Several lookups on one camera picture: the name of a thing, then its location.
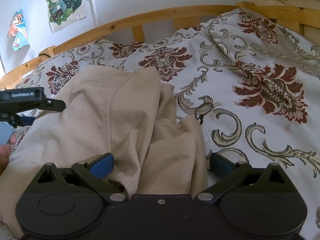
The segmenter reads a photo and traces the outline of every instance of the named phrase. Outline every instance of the colorful poster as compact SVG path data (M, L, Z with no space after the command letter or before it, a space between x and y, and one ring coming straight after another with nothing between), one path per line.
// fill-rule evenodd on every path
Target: colorful poster
M16 11L12 18L10 30L8 32L8 37L10 36L15 36L14 42L12 44L12 48L14 49L14 51L17 51L23 46L29 45L22 9Z
M86 17L83 0L47 0L52 33Z

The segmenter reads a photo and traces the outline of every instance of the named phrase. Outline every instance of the wooden headboard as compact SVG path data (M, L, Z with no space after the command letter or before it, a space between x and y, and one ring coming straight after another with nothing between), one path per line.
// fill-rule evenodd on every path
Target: wooden headboard
M168 8L152 11L107 23L93 30L87 31L59 46L51 46L39 53L36 57L7 73L0 79L0 90L12 88L21 79L21 76L35 69L41 62L66 50L70 50L92 41L103 38L105 35L119 30L131 28L135 41L145 41L142 25L173 19L176 30L185 27L194 27L200 24L200 16L220 15L235 8L247 8L256 11L266 18L274 19L278 24L284 25L289 29L300 34L306 34L306 27L320 31L320 6L319 8L309 8L309 3L301 2L292 5L268 5L270 1L255 0L256 2L239 2L235 6L230 5L197 5L177 8Z

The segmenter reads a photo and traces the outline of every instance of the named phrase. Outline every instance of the finger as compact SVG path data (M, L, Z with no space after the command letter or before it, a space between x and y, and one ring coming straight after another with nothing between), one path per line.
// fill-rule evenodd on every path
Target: finger
M8 166L9 159L0 157L0 175L4 172L5 168Z
M11 136L11 138L10 138L9 143L12 144L12 145L14 145L14 144L16 144L16 142L17 142L16 136L13 134L13 135Z
M9 143L0 145L0 158L8 158L11 153L11 145Z

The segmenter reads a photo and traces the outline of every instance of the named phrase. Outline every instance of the floral bedding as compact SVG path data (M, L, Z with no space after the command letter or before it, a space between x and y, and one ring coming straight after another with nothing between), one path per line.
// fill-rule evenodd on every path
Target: floral bedding
M156 67L175 86L177 118L203 119L206 156L253 167L279 163L308 206L301 231L320 231L320 49L249 10L236 9L153 44L97 40L40 64L17 88L48 97L94 65L125 72ZM37 116L39 110L29 111ZM15 149L29 127L17 129Z

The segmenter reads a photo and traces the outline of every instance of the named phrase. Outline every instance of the beige garment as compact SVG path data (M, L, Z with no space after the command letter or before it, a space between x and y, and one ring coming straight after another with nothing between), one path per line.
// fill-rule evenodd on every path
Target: beige garment
M12 154L0 176L0 214L22 237L15 206L44 163L58 168L112 152L109 179L129 196L196 194L207 187L204 139L193 116L176 123L173 87L160 83L155 68L123 73L94 66L59 92L62 113L44 111Z

